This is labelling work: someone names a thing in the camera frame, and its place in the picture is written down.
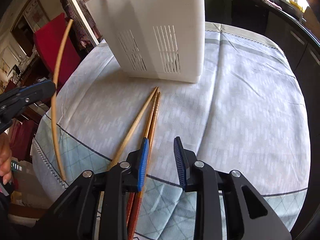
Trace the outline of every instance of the red cloth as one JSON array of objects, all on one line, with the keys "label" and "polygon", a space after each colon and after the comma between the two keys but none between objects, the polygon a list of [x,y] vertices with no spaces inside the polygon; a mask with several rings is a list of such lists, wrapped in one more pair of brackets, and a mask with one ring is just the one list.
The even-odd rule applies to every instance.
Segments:
[{"label": "red cloth", "polygon": [[[59,47],[65,29],[66,21],[64,19],[64,13],[62,13],[33,34],[36,49],[44,65],[51,73],[54,72]],[[80,60],[76,49],[68,37],[60,65],[58,77],[59,85],[63,86],[66,83],[68,78],[78,67]]]},{"label": "red cloth", "polygon": [[16,122],[13,129],[9,141],[12,156],[24,161],[30,156],[35,122],[32,120],[25,120],[22,124]]}]

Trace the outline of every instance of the picture frame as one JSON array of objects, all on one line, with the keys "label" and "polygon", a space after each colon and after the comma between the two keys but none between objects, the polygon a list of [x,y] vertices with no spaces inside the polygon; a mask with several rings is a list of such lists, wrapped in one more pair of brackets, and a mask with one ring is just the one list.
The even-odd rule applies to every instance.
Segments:
[{"label": "picture frame", "polygon": [[50,21],[39,0],[29,0],[22,15],[33,32]]}]

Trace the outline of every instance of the white tablecloth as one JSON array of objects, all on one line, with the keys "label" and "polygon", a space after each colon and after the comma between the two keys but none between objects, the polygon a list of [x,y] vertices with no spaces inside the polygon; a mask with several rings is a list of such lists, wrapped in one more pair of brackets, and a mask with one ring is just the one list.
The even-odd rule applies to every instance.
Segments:
[{"label": "white tablecloth", "polygon": [[[196,84],[129,78],[105,42],[95,47],[57,96],[66,182],[57,172],[50,112],[34,140],[34,170],[47,194],[55,200],[86,169],[105,171],[155,86],[162,97],[137,225],[139,237],[193,238],[195,194],[183,193],[178,185],[176,136],[215,170],[241,171],[291,229],[304,201],[310,169],[303,95],[275,43],[220,24],[206,23],[204,69]],[[147,116],[121,161],[139,148]]]}]

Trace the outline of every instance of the human hand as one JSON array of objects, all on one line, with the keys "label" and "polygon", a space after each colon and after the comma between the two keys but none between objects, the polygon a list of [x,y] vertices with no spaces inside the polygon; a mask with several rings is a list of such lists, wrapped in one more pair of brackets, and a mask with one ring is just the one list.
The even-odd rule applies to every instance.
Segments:
[{"label": "human hand", "polygon": [[3,176],[3,184],[7,184],[12,177],[11,173],[12,152],[9,146],[9,137],[6,133],[0,134],[0,176]]}]

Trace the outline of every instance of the brown chopstick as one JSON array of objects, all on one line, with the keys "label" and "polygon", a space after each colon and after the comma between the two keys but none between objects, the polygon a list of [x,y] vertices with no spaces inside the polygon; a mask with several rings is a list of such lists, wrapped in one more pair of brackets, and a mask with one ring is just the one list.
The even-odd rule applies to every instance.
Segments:
[{"label": "brown chopstick", "polygon": [[[152,144],[153,144],[153,138],[154,138],[154,132],[156,129],[156,120],[158,117],[158,110],[159,110],[159,102],[160,102],[160,96],[161,92],[158,93],[157,99],[156,99],[156,107],[153,113],[151,125],[150,125],[150,131],[148,134],[148,139],[149,139],[149,155],[148,155],[148,162],[147,162],[147,170],[146,174],[148,173],[148,168],[150,164],[150,155],[151,155],[151,149],[152,149]],[[138,221],[138,215],[140,211],[140,206],[142,202],[142,196],[143,196],[143,191],[144,191],[145,185],[143,185],[142,190],[136,194],[136,197],[134,199],[133,207],[132,207],[132,212],[131,216],[129,219],[129,224],[128,224],[128,240],[133,240],[134,232],[136,229],[137,221]]]},{"label": "brown chopstick", "polygon": [[[158,89],[156,90],[155,98],[153,99],[153,104],[152,104],[151,111],[150,111],[150,114],[149,114],[149,118],[148,118],[148,121],[147,121],[147,124],[146,124],[146,129],[144,131],[143,137],[145,137],[145,138],[148,138],[150,127],[151,127],[151,124],[152,124],[153,112],[154,112],[155,107],[156,107],[156,101],[157,101],[157,96],[158,96]],[[129,224],[129,221],[130,221],[132,208],[133,208],[133,203],[134,203],[135,198],[136,198],[136,193],[131,192],[129,194],[129,199],[128,199],[128,203],[127,203],[127,218],[126,218],[127,226]]]}]

